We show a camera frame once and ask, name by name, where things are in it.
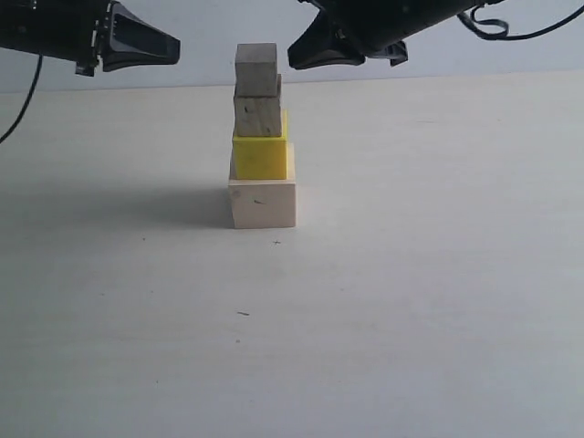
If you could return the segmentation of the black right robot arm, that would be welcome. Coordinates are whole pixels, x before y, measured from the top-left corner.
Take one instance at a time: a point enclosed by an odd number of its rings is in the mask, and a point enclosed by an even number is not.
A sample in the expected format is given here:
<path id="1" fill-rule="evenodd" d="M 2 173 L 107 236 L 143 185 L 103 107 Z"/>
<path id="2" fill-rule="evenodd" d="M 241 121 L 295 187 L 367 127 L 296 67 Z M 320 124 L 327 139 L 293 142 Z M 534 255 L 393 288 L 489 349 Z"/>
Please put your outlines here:
<path id="1" fill-rule="evenodd" d="M 485 4 L 465 0 L 321 0 L 318 14 L 287 50 L 289 66 L 306 70 L 360 66 L 368 59 L 392 67 L 409 58 L 407 37 Z"/>

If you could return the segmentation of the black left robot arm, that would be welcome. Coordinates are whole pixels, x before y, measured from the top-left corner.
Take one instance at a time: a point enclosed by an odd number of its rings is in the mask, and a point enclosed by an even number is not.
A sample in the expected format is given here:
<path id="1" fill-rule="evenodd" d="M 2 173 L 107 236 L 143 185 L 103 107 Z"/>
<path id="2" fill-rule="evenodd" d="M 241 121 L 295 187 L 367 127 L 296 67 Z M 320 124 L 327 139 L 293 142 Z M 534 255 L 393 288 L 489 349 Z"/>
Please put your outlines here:
<path id="1" fill-rule="evenodd" d="M 175 65 L 179 39 L 151 26 L 119 1 L 3 1 L 1 47 L 73 62 L 92 77 L 123 68 Z"/>

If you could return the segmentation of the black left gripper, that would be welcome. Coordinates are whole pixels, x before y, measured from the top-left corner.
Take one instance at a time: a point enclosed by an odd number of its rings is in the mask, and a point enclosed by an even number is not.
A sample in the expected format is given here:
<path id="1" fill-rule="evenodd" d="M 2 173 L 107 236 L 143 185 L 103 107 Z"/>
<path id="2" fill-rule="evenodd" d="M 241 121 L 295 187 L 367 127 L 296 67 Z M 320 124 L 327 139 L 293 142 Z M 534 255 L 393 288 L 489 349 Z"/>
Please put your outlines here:
<path id="1" fill-rule="evenodd" d="M 45 55 L 75 63 L 75 72 L 93 77 L 99 64 L 96 38 L 100 29 L 100 58 L 104 72 L 140 66 L 176 65 L 181 41 L 135 16 L 122 3 L 106 0 L 46 1 L 48 48 Z"/>

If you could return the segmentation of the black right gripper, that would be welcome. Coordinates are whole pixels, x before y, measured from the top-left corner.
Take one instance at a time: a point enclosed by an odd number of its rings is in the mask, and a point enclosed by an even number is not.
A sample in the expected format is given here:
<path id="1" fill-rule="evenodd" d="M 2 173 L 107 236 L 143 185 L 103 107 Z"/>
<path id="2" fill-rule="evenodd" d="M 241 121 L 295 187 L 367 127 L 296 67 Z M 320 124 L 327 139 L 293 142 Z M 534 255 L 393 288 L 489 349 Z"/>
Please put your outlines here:
<path id="1" fill-rule="evenodd" d="M 392 67 L 408 60 L 403 30 L 410 1 L 315 1 L 318 14 L 287 50 L 293 69 L 360 66 L 383 58 Z"/>

